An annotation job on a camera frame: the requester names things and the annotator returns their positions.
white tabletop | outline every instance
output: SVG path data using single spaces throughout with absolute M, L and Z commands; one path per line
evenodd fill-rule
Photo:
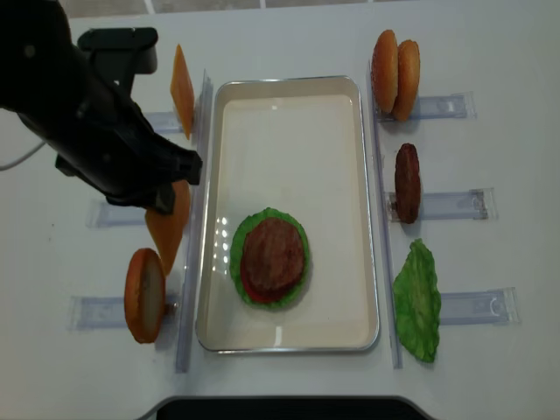
M 455 126 L 421 122 L 395 142 L 433 139 L 439 154 L 422 155 L 428 159 L 424 188 L 493 186 L 500 214 L 482 225 L 458 222 L 451 229 L 465 236 L 448 244 L 426 228 L 439 289 L 514 286 L 521 325 L 441 327 L 433 367 L 404 352 L 403 369 L 394 370 L 375 219 L 381 335 L 370 351 L 219 356 L 195 340 L 188 373 L 175 374 L 176 343 L 139 346 L 126 330 L 67 330 L 70 297 L 122 295 L 130 256 L 153 243 L 143 228 L 87 228 L 91 200 L 101 196 L 55 170 L 55 153 L 44 148 L 0 174 L 0 417 L 129 419 L 174 397 L 278 395 L 401 396 L 449 419 L 560 416 L 560 10 L 557 2 L 448 3 L 84 19 L 71 26 L 74 39 L 90 27 L 157 28 L 158 70 L 137 77 L 133 90 L 148 111 L 172 108 L 168 88 L 178 42 L 197 90 L 205 68 L 216 87 L 345 74 L 366 93 L 365 67 L 379 33 L 392 28 L 399 40 L 415 39 L 420 94 L 472 90 L 478 119 Z M 367 115 L 365 124 L 369 143 Z M 36 142 L 14 115 L 0 114 L 0 127 L 3 161 Z M 387 142 L 392 134 L 381 135 Z M 371 169 L 371 147 L 368 152 Z M 172 290 L 183 276 L 184 245 L 179 253 Z

top bun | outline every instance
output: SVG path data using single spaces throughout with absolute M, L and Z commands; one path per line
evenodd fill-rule
M 391 112 L 398 89 L 398 49 L 395 33 L 383 31 L 374 48 L 371 81 L 377 106 L 383 112 Z
M 406 121 L 414 108 L 420 83 L 420 50 L 418 44 L 410 39 L 399 45 L 398 79 L 399 92 L 393 116 L 398 121 Z

metal tray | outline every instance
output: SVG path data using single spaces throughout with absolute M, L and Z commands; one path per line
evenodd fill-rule
M 200 344 L 219 353 L 370 347 L 379 312 L 356 84 L 344 76 L 228 83 L 216 95 L 212 153 Z M 311 249 L 307 290 L 282 311 L 244 304 L 228 272 L 235 230 L 265 207 L 294 216 Z

bottom bun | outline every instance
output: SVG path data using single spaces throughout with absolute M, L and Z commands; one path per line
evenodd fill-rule
M 134 340 L 153 343 L 165 311 L 165 276 L 156 251 L 134 253 L 124 287 L 124 318 Z

burger patty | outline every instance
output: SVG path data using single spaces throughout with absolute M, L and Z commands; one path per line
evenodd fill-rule
M 267 295 L 287 292 L 299 282 L 304 258 L 298 230 L 285 220 L 270 217 L 245 237 L 241 264 L 251 288 Z
M 422 186 L 417 148 L 405 143 L 396 154 L 395 196 L 396 212 L 404 223 L 414 223 L 418 217 Z

